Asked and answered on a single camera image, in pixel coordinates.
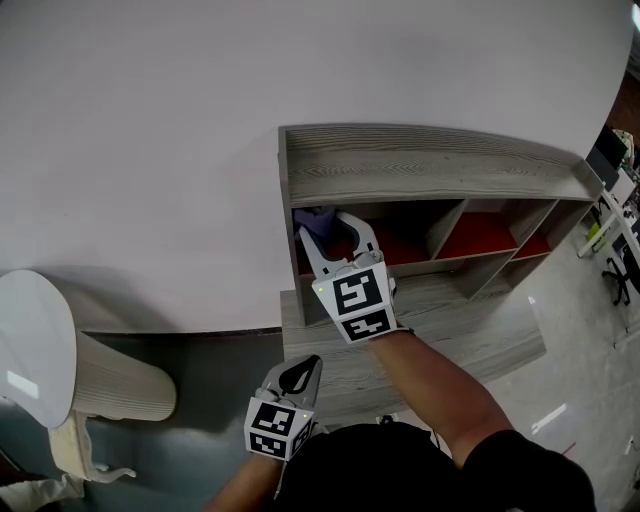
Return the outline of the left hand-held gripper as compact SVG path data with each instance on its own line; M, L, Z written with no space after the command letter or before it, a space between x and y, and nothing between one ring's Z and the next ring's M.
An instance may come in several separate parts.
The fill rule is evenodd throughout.
M320 356L300 356L274 366L250 398L244 423L249 452L291 459L310 438L323 369Z

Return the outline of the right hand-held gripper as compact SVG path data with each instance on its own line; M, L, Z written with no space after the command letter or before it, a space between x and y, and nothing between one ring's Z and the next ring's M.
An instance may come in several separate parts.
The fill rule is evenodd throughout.
M330 259L320 241L307 228L299 235L316 279L312 289L348 344L393 332L411 332L399 325L393 305L395 280L389 275L370 224L339 210L337 220L353 240L353 262Z

